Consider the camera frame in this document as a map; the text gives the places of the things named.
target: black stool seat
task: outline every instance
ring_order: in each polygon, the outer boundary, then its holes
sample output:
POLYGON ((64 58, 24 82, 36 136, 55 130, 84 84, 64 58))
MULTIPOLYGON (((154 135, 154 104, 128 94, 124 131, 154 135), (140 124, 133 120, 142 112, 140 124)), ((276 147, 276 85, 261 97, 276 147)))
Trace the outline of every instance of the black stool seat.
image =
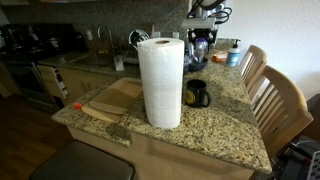
POLYGON ((105 152, 73 141, 56 152, 31 180, 130 180, 133 167, 105 152))

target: paper towel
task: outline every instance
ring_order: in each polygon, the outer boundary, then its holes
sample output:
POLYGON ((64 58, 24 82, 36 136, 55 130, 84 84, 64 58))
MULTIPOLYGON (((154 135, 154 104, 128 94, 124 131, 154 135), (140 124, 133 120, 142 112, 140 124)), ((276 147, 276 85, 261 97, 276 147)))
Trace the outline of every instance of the paper towel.
POLYGON ((175 128, 180 124, 184 41, 156 38, 137 46, 148 120, 155 127, 175 128))

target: black mug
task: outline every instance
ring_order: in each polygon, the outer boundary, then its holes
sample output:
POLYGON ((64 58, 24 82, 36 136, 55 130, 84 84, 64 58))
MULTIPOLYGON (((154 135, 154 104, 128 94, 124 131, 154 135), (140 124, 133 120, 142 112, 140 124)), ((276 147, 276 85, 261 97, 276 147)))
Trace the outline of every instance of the black mug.
POLYGON ((187 82, 186 105, 194 108, 208 107, 211 103, 211 96, 206 91, 207 84, 204 81, 193 79, 187 82))

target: chair back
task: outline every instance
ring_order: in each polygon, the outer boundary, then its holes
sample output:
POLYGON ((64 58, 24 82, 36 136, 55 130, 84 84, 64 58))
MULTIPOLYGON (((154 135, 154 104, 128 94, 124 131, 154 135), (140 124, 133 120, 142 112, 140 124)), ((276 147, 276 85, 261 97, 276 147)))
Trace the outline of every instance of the chair back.
POLYGON ((239 65, 251 101, 258 91, 253 87, 255 79, 261 74, 266 64, 267 54, 261 48, 251 45, 239 65))
POLYGON ((265 66, 254 88, 267 86, 253 111, 269 157, 273 157, 313 120, 300 89, 276 69, 265 66))

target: dark floor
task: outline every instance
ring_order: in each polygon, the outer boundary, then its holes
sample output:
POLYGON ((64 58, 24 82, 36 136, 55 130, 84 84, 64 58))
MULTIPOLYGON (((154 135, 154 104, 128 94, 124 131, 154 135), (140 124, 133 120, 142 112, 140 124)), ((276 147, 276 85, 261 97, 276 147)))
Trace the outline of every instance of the dark floor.
POLYGON ((68 129, 24 98, 0 98, 0 179, 28 179, 59 148, 72 141, 68 129))

